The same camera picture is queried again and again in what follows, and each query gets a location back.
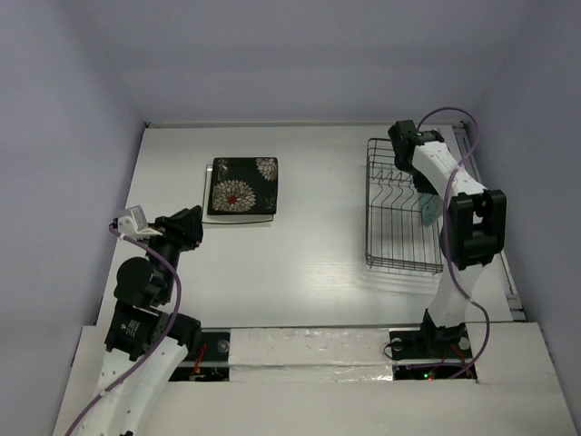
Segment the dark plate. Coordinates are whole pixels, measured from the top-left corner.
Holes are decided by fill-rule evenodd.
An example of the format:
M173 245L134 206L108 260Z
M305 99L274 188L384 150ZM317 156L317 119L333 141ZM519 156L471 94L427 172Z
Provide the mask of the dark plate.
M274 215L278 209L276 157L217 157L212 162L209 215Z

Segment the light green divided plate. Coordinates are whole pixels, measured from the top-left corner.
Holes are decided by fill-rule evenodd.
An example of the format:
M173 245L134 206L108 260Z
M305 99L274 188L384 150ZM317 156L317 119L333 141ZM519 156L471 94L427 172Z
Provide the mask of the light green divided plate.
M423 193L420 196L421 222L424 227L430 227L443 214L443 200L437 194Z

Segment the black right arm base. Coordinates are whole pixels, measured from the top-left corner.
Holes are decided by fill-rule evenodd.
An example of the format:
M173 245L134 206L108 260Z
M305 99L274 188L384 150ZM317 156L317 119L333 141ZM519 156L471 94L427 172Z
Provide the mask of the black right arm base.
M453 327L438 327L428 311L416 330L396 329L389 332L388 346L394 361L442 360L453 347L465 345L471 356L465 323Z

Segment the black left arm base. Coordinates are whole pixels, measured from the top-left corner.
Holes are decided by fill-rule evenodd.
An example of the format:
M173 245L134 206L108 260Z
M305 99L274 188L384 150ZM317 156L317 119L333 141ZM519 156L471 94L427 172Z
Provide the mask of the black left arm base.
M195 361L202 357L201 362L204 364L227 364L230 348L230 330L203 330L200 346L192 359Z

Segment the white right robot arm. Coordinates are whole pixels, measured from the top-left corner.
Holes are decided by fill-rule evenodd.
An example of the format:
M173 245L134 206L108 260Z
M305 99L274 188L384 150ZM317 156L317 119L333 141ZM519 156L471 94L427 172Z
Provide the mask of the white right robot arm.
M442 201L440 248L446 266L419 328L419 348L438 356L460 339L466 309L480 275L505 245L507 198L474 179L436 130L411 120L388 129L396 167L412 176L419 193Z

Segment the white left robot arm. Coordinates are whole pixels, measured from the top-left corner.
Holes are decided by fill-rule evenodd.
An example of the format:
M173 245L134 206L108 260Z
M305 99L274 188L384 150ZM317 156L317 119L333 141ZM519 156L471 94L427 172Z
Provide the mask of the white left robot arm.
M201 206L152 223L133 206L113 219L109 231L145 254L117 270L116 304L94 396L67 429L69 435L139 434L178 365L202 346L200 321L178 308L162 310L182 301L177 267L182 253L202 243Z

